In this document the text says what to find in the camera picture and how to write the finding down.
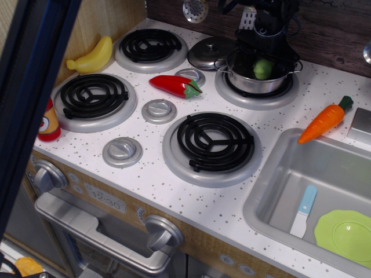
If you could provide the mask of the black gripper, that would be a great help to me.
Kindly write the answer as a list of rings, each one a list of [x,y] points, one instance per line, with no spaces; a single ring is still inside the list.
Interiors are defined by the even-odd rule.
[[[238,29],[235,31],[237,38],[236,72],[246,78],[254,78],[253,64],[256,55],[269,58],[274,61],[272,78],[281,78],[294,73],[299,55],[288,44],[287,38],[295,36],[288,33],[288,24],[280,30],[265,29],[258,25],[252,30]]]

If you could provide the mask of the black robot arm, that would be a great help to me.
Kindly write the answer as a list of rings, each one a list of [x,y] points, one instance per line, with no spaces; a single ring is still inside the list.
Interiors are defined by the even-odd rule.
[[[246,57],[257,55],[276,63],[276,71],[293,72],[300,56],[288,44],[291,20],[298,21],[300,1],[219,1],[218,12],[225,15],[237,5],[252,6],[256,18],[251,30],[235,31],[238,49]]]

